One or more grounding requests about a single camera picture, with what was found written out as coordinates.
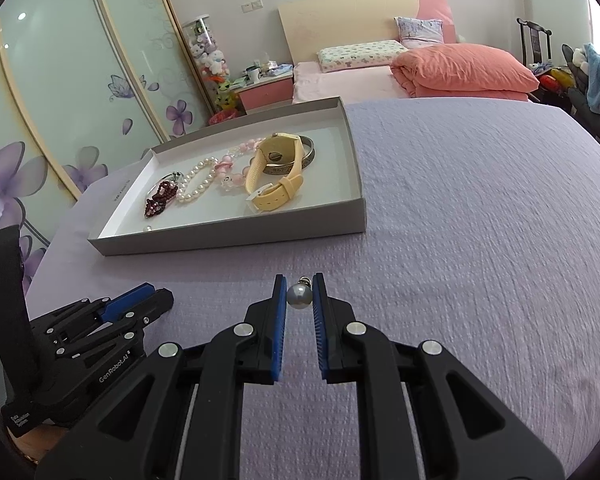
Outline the left hand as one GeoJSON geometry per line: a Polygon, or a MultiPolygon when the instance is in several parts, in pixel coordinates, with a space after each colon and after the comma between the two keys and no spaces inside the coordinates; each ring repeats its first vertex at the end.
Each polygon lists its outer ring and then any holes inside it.
{"type": "Polygon", "coordinates": [[[32,462],[38,463],[65,437],[66,428],[52,425],[41,425],[21,437],[9,434],[18,450],[32,462]]]}

